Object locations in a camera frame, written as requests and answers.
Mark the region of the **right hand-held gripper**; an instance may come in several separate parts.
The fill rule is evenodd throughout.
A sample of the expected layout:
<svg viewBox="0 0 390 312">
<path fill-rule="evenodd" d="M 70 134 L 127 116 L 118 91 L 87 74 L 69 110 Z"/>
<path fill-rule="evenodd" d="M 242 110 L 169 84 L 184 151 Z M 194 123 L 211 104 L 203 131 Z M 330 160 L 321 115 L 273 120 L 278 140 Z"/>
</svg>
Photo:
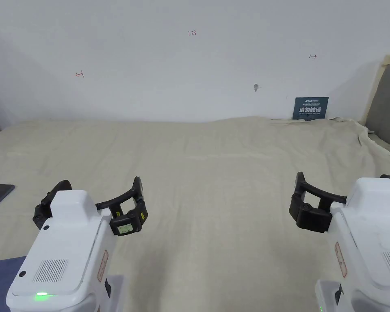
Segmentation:
<svg viewBox="0 0 390 312">
<path fill-rule="evenodd" d="M 305 202 L 306 193 L 319 198 Z M 321 312 L 390 312 L 390 175 L 359 178 L 348 197 L 323 191 L 298 172 L 289 213 L 297 227 L 327 232 L 338 280 L 315 285 Z"/>
</svg>

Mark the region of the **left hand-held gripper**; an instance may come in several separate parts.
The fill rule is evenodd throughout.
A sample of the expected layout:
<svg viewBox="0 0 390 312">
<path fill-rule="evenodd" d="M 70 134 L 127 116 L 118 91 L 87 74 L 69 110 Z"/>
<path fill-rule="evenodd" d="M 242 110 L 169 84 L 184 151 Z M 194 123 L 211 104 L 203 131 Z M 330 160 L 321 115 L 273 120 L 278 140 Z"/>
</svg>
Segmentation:
<svg viewBox="0 0 390 312">
<path fill-rule="evenodd" d="M 121 204 L 133 200 L 123 213 Z M 148 218 L 141 178 L 97 203 L 60 181 L 35 207 L 40 230 L 6 295 L 12 312 L 121 312 L 124 277 L 109 275 L 116 236 L 140 232 Z"/>
</svg>

